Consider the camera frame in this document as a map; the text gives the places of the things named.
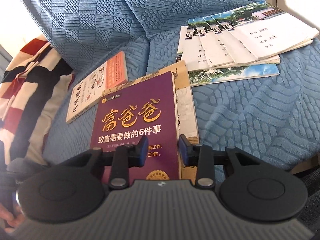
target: gray ribbed surface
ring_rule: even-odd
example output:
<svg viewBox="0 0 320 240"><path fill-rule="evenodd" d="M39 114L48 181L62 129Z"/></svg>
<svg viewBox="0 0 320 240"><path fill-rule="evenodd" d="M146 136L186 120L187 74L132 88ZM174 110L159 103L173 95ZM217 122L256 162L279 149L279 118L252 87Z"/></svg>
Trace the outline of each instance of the gray ribbed surface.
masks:
<svg viewBox="0 0 320 240"><path fill-rule="evenodd" d="M296 219L277 225L253 224L226 211L214 193L193 188L189 181L136 181L113 191L90 216L50 225L27 221L14 233L17 240L304 240L313 233Z"/></svg>

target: human hand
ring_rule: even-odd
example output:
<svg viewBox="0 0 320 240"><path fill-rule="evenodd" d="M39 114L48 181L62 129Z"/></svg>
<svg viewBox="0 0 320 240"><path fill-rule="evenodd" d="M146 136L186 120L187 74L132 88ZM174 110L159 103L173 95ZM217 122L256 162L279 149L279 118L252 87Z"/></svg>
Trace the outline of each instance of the human hand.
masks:
<svg viewBox="0 0 320 240"><path fill-rule="evenodd" d="M0 218L6 220L8 225L12 227L12 228L5 228L5 231L7 233L13 232L25 220L24 215L21 213L20 207L18 205L15 205L14 208L18 213L16 218L0 203Z"/></svg>

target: textured blue fabric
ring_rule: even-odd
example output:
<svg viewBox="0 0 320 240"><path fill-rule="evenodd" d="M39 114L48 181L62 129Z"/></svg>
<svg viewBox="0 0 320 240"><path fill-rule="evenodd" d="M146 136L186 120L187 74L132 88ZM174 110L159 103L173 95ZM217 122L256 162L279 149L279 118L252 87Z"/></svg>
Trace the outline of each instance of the textured blue fabric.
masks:
<svg viewBox="0 0 320 240"><path fill-rule="evenodd" d="M189 18L258 0L22 0L48 40L75 69L77 84L123 50L129 79L175 62ZM320 139L320 42L281 55L280 76L193 88L199 135L214 149L235 145L284 169L310 157ZM44 156L61 162L89 147L97 106L65 123L55 117Z"/></svg>

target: purple book cover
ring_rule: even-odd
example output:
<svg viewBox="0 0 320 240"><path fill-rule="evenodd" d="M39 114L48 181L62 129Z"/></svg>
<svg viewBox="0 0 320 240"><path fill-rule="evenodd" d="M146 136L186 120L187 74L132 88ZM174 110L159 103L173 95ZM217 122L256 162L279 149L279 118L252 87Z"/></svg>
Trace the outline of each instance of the purple book cover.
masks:
<svg viewBox="0 0 320 240"><path fill-rule="evenodd" d="M149 138L144 167L129 169L135 179L179 179L175 88L172 72L153 77L100 98L90 147L104 152ZM107 182L111 167L106 167Z"/></svg>

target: gold seal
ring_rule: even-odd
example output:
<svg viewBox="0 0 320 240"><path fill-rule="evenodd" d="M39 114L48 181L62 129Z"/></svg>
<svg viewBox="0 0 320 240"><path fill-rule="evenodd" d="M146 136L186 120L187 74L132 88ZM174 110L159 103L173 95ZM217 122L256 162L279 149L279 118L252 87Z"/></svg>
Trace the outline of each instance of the gold seal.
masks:
<svg viewBox="0 0 320 240"><path fill-rule="evenodd" d="M164 171L155 170L150 172L146 177L146 179L165 180L165 179L169 179L169 176Z"/></svg>

